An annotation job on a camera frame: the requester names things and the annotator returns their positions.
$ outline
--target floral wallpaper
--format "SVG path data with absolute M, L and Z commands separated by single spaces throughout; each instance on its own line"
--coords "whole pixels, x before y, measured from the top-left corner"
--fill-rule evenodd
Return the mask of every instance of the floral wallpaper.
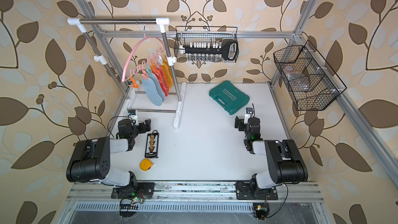
M 398 0 L 319 0 L 303 35 L 397 157 L 396 9 Z M 396 222 L 398 192 L 339 105 L 296 111 L 282 81 L 275 91 L 334 222 Z
M 74 143 L 103 136 L 121 93 L 81 33 L 74 0 L 0 0 L 2 223 L 51 223 Z
M 169 31 L 182 26 L 189 31 L 194 26 L 203 30 L 211 27 L 237 27 L 238 30 L 292 31 L 307 0 L 87 0 L 98 17 L 169 17 Z M 102 25 L 106 30 L 159 30 L 154 25 Z M 138 38 L 109 38 L 121 64 Z M 275 66 L 272 53 L 286 46 L 284 39 L 239 39 L 236 63 L 190 62 L 175 64 L 180 82 L 267 82 Z M 174 47 L 174 40 L 169 40 Z M 140 45 L 131 67 L 158 50 L 160 43 L 146 40 Z

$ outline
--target black wire basket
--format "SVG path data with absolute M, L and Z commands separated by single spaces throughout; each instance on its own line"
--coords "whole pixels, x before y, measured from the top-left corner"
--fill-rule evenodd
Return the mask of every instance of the black wire basket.
M 322 55 L 325 65 L 316 62 L 307 43 L 308 41 L 305 45 L 291 45 L 274 52 L 274 61 L 296 109 L 322 111 L 347 87 Z M 335 74 L 341 85 L 336 86 L 325 70 Z
M 176 26 L 174 55 L 178 62 L 236 62 L 237 27 Z

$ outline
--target green plastic case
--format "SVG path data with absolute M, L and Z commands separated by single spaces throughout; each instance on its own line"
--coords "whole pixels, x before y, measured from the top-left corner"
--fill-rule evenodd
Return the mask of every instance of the green plastic case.
M 250 100 L 248 95 L 237 89 L 230 81 L 224 81 L 212 88 L 209 96 L 220 104 L 229 115 L 235 114 Z

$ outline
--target white tabletop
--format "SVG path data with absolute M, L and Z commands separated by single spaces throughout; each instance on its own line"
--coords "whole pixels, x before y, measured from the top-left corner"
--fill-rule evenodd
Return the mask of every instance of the white tabletop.
M 152 130 L 159 132 L 159 158 L 144 172 L 139 168 L 144 159 L 147 134 L 139 134 L 132 151 L 111 154 L 112 164 L 134 172 L 138 180 L 238 181 L 249 180 L 267 169 L 266 157 L 250 154 L 243 143 L 244 132 L 234 128 L 235 117 L 244 117 L 246 107 L 254 104 L 261 123 L 261 138 L 286 139 L 280 117 L 265 83 L 234 84 L 250 96 L 249 103 L 229 115 L 209 96 L 217 84 L 187 84 L 181 127 L 174 130 L 174 113 L 138 112 L 139 122 L 150 118 Z M 175 110 L 177 97 L 170 95 L 162 106 L 153 105 L 145 94 L 137 95 L 133 108 Z

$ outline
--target metal vent grille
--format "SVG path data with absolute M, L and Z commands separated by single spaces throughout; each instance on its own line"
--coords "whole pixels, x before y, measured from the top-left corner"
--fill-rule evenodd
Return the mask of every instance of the metal vent grille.
M 253 212 L 253 205 L 246 202 L 144 202 L 137 205 L 140 212 Z M 119 202 L 78 202 L 76 211 L 119 211 Z

